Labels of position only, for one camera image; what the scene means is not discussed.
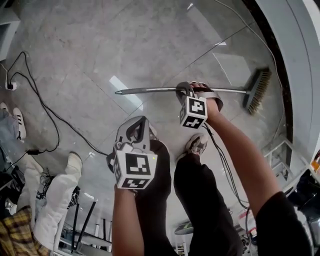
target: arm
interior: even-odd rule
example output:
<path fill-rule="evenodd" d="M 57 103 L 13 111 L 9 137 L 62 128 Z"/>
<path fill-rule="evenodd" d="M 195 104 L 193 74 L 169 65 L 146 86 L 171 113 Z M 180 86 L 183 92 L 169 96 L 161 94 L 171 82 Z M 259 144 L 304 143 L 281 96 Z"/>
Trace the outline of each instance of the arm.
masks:
<path fill-rule="evenodd" d="M 218 133 L 228 150 L 256 217 L 268 199 L 281 191 L 276 176 L 253 142 L 219 113 L 214 99 L 207 99 L 207 109 L 207 123 Z"/>
<path fill-rule="evenodd" d="M 112 255 L 143 256 L 144 240 L 139 224 L 135 195 L 114 186 Z"/>

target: black sleeve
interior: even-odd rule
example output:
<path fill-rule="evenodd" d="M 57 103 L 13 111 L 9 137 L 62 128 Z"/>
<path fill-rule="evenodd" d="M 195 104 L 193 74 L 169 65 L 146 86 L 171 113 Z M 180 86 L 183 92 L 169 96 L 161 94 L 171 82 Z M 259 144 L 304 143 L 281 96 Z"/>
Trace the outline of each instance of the black sleeve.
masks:
<path fill-rule="evenodd" d="M 259 256 L 310 256 L 311 245 L 293 205 L 283 192 L 273 195 L 256 216 Z"/>

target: plaid shirt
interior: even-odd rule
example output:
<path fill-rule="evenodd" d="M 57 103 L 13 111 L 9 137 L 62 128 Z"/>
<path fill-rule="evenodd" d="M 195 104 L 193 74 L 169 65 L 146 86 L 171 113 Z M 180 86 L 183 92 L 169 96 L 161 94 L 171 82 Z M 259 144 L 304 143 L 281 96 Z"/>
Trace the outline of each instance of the plaid shirt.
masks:
<path fill-rule="evenodd" d="M 50 250 L 34 237 L 30 227 L 31 208 L 26 206 L 0 221 L 0 252 L 8 256 L 48 256 Z"/>

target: tile floor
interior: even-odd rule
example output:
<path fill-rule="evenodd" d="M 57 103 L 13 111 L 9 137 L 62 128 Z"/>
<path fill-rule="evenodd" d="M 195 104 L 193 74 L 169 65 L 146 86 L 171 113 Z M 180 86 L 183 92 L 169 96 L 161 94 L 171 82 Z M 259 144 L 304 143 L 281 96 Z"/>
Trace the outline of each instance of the tile floor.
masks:
<path fill-rule="evenodd" d="M 241 1 L 223 2 L 235 8 L 261 35 Z M 21 50 L 27 51 L 43 100 L 106 153 L 112 151 L 118 125 L 129 117 L 145 115 L 170 150 L 172 173 L 174 159 L 192 134 L 179 127 L 181 106 L 175 94 L 125 97 L 114 94 L 120 84 L 127 88 L 175 87 L 179 82 L 196 80 L 212 87 L 242 88 L 256 68 L 269 66 L 273 71 L 271 83 L 255 116 L 242 109 L 242 95 L 220 93 L 222 113 L 262 149 L 270 142 L 282 115 L 272 58 L 232 11 L 212 0 L 192 3 L 188 8 L 191 2 L 185 0 L 35 0 L 22 8 L 21 24 L 7 62 L 12 63 Z M 16 69 L 26 72 L 22 61 Z M 8 94 L 9 105 L 18 106 L 24 115 L 25 147 L 54 147 L 57 135 L 50 119 L 27 83 L 20 77 L 16 80 L 20 86 Z M 52 173 L 60 173 L 69 151 L 82 157 L 82 209 L 77 228 L 81 228 L 92 203 L 87 194 L 98 200 L 90 219 L 93 230 L 101 218 L 112 219 L 114 175 L 103 155 L 92 152 L 67 125 L 57 123 L 61 134 L 58 150 L 37 159 Z M 217 143 L 226 152 L 218 137 Z M 236 220 L 239 205 L 211 142 L 201 160 L 214 172 Z M 236 175 L 235 180 L 245 199 Z M 168 229 L 187 218 L 173 191 L 168 199 Z M 71 208 L 67 216 L 70 224 L 74 211 Z"/>

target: broom handle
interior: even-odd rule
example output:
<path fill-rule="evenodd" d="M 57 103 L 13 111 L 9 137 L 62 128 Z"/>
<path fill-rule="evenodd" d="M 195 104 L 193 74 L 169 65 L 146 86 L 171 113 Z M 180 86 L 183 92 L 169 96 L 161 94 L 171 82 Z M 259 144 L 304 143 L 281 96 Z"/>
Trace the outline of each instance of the broom handle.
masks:
<path fill-rule="evenodd" d="M 214 92 L 224 92 L 224 93 L 237 93 L 237 94 L 247 94 L 250 91 L 247 90 L 235 90 L 235 89 L 223 89 L 223 88 L 210 88 Z M 158 92 L 175 92 L 176 87 L 159 87 L 159 88 L 134 88 L 134 89 L 123 89 L 118 90 L 115 94 L 128 95 L 128 94 L 145 94 L 145 93 L 158 93 Z"/>

